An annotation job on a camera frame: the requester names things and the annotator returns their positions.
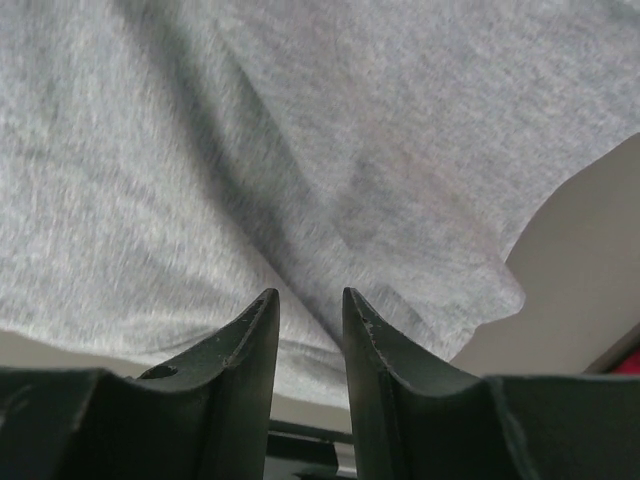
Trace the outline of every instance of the gray fabric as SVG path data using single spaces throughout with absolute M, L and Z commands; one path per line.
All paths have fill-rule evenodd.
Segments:
M 276 392 L 346 406 L 341 292 L 445 359 L 640 128 L 622 0 L 0 2 L 0 326 L 155 363 L 266 287 Z

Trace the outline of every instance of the black plastic piece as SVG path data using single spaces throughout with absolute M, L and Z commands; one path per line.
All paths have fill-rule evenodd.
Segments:
M 267 443 L 266 480 L 335 478 L 338 460 L 333 443 L 271 430 Z
M 278 329 L 267 290 L 137 380 L 0 369 L 0 479 L 261 479 Z
M 640 378 L 476 378 L 343 301 L 361 480 L 640 479 Z

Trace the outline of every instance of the small hole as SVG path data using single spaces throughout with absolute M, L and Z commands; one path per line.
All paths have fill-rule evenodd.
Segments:
M 178 369 L 176 367 L 170 367 L 169 365 L 158 365 L 157 367 L 153 367 L 150 370 L 147 370 L 142 375 L 140 375 L 141 380 L 157 380 L 159 378 L 167 378 L 172 377 L 178 373 Z

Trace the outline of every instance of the heather gray cotton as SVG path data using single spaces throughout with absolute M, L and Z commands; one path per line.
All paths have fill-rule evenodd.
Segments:
M 152 364 L 277 287 L 344 407 L 342 289 L 452 358 L 639 112 L 638 1 L 3 0 L 0 326 Z

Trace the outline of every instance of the red object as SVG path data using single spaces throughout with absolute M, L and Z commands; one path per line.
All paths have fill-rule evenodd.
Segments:
M 640 375 L 640 349 L 632 353 L 624 362 L 613 369 L 613 373 Z

